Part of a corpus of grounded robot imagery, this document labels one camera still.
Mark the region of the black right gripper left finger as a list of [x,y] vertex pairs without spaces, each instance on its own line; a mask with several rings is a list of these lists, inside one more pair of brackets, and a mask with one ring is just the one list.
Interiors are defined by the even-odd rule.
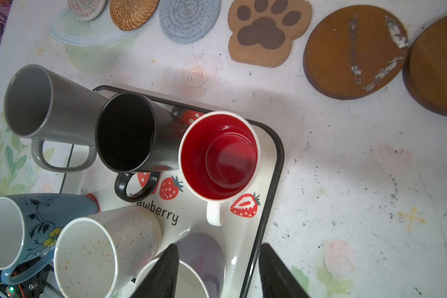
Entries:
[[148,263],[136,279],[132,298],[174,298],[179,269],[177,245],[170,244],[161,256]]

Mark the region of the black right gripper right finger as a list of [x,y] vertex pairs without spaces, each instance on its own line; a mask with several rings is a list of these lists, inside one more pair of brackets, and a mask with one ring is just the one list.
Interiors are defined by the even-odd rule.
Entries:
[[309,298],[269,243],[261,246],[259,273],[264,298]]

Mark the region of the white mug red inside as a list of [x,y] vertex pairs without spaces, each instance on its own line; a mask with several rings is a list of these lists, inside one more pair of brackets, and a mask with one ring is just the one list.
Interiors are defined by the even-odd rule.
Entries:
[[178,160],[186,186],[207,203],[207,222],[219,227],[230,201],[244,194],[256,179],[261,145],[246,119],[232,112],[214,111],[186,130]]

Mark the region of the scratched brown wooden round coaster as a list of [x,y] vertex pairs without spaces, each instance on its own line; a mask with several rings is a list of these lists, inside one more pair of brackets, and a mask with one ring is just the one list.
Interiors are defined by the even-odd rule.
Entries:
[[347,6],[329,14],[310,34],[304,72],[328,97],[363,98],[397,76],[408,46],[407,31],[391,12],[371,5]]

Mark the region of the cork paw print coaster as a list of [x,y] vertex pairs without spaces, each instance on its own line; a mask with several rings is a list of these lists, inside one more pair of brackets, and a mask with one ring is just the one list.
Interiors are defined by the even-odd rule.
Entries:
[[304,0],[233,1],[228,11],[232,60],[275,68],[288,58],[292,42],[306,32],[312,6]]

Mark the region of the grey-blue woven round coaster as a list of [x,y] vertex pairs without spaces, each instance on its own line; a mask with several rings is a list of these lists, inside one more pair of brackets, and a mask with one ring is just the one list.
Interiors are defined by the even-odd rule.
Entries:
[[220,13],[220,0],[166,0],[159,5],[160,26],[168,39],[189,44],[213,28]]

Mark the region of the plain brown wooden round coaster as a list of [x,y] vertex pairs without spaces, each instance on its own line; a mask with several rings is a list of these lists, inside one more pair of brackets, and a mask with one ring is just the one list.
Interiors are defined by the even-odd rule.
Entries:
[[447,116],[447,16],[428,26],[414,40],[403,79],[421,106]]

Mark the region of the rattan wicker round coaster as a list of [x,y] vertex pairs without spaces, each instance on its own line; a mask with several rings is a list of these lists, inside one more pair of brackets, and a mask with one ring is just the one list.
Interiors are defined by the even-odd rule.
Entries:
[[134,31],[155,13],[160,0],[111,0],[110,17],[122,31]]

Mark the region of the multicolour woven round coaster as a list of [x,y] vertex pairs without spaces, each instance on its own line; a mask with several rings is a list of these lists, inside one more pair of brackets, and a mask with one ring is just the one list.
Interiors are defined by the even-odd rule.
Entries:
[[68,0],[68,8],[80,21],[91,21],[103,11],[106,0]]

